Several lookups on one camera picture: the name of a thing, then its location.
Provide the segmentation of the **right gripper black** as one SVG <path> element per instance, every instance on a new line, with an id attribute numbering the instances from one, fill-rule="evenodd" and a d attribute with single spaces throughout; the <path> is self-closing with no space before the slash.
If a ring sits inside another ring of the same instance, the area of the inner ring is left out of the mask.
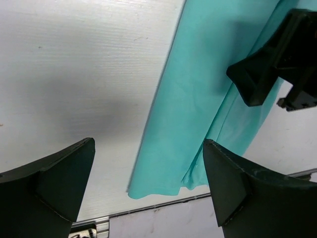
<path id="1" fill-rule="evenodd" d="M 298 8 L 288 11 L 272 39 L 229 66 L 226 75 L 248 107 L 264 103 L 277 75 L 292 84 L 278 106 L 288 112 L 316 107 L 317 13 Z"/>

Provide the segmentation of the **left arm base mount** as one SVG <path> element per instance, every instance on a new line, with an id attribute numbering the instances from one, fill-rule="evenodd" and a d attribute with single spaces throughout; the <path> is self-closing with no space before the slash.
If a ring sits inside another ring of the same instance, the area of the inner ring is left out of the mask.
<path id="1" fill-rule="evenodd" d="M 109 216 L 72 224 L 69 238 L 109 238 Z"/>

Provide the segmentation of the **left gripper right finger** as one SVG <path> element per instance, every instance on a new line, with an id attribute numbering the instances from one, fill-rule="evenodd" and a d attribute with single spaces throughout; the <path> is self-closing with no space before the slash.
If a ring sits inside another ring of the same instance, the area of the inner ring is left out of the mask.
<path id="1" fill-rule="evenodd" d="M 226 238 L 314 238 L 317 185 L 234 154 L 213 140 L 203 159 L 217 224 Z"/>

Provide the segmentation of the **teal t shirt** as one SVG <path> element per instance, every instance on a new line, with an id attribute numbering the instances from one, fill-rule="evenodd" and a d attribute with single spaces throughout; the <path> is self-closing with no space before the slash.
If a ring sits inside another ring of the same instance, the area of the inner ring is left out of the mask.
<path id="1" fill-rule="evenodd" d="M 188 0 L 145 127 L 128 196 L 177 195 L 208 184 L 203 141 L 243 155 L 282 85 L 263 105 L 248 107 L 226 76 L 233 63 L 260 49 L 286 13 L 314 0 Z"/>

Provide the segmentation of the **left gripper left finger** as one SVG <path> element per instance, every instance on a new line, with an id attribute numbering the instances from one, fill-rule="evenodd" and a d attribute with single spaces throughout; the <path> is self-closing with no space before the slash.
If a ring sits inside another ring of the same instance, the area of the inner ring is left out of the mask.
<path id="1" fill-rule="evenodd" d="M 0 175 L 2 238 L 66 238 L 76 222 L 95 156 L 85 138 Z"/>

